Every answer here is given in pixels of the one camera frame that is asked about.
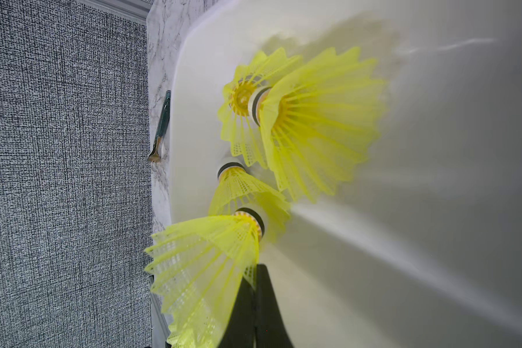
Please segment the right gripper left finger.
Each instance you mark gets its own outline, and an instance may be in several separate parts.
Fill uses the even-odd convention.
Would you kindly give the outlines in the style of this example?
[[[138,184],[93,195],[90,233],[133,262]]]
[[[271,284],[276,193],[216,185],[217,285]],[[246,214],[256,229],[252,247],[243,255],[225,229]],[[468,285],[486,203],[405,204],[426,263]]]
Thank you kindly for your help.
[[[255,340],[254,295],[251,284],[243,278],[219,348],[253,348]]]

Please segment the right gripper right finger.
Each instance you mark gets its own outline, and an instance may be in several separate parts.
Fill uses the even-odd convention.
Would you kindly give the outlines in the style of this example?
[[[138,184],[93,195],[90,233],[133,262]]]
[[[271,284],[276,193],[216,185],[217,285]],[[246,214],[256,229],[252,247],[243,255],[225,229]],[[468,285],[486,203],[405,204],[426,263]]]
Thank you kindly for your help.
[[[281,317],[268,268],[263,264],[257,265],[255,302],[256,347],[293,348]]]

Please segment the yellow shuttlecock six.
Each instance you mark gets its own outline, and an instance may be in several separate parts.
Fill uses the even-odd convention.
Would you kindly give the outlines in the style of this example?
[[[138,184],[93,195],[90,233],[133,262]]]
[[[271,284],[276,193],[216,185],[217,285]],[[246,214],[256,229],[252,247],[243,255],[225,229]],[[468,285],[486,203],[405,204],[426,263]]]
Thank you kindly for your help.
[[[145,249],[151,261],[152,293],[161,312],[172,316],[167,343],[172,347],[217,347],[231,319],[242,281],[256,282],[263,210],[241,207],[172,224],[152,234]]]

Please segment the white plastic storage box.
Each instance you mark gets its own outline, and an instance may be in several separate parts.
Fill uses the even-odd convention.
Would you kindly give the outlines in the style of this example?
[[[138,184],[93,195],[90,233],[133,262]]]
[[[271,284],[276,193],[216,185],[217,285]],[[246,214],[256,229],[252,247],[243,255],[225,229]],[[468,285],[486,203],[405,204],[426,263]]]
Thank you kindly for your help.
[[[261,255],[296,347],[522,347],[522,1],[222,1],[173,80],[173,222],[202,217],[229,146],[237,65],[281,42],[375,49],[400,66],[367,162],[292,208]]]

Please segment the yellow shuttlecock one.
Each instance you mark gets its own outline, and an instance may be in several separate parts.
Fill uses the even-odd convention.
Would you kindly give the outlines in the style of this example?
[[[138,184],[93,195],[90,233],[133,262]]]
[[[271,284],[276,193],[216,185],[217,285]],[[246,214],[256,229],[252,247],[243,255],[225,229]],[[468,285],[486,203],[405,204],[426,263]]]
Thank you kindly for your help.
[[[274,86],[303,63],[300,55],[288,56],[281,47],[267,55],[256,52],[251,62],[235,69],[233,80],[223,87],[223,104],[218,110],[222,123],[220,137],[230,143],[231,154],[241,155],[249,167],[255,163],[268,167],[258,124],[252,117],[249,101],[259,88]]]

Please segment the yellow shuttlecock two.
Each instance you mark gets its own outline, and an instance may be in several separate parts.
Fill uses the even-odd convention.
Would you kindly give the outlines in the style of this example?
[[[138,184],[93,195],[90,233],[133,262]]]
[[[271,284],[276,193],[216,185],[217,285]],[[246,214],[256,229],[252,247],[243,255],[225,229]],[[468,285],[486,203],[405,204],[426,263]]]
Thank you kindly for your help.
[[[294,201],[335,195],[379,137],[388,83],[374,74],[378,60],[361,54],[325,49],[249,100],[268,169]]]

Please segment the yellow shuttlecock five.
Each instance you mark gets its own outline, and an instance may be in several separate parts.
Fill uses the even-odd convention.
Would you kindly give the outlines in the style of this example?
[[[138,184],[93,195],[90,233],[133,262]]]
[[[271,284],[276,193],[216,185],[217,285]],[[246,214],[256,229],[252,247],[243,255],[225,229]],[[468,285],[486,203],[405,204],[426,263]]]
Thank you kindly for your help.
[[[286,197],[259,178],[249,174],[243,162],[235,157],[222,159],[217,171],[217,188],[208,215],[230,215],[247,207],[263,221],[263,238],[275,243],[286,231],[291,204]]]

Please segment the green handled brush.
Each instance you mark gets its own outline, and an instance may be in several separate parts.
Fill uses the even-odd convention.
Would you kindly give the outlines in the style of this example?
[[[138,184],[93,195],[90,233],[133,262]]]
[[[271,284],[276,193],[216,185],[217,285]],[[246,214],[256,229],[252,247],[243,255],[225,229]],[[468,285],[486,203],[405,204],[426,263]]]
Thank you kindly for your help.
[[[168,125],[171,118],[171,90],[167,90],[155,133],[152,151],[148,156],[149,162],[160,162],[161,161],[161,147],[162,142],[168,130]]]

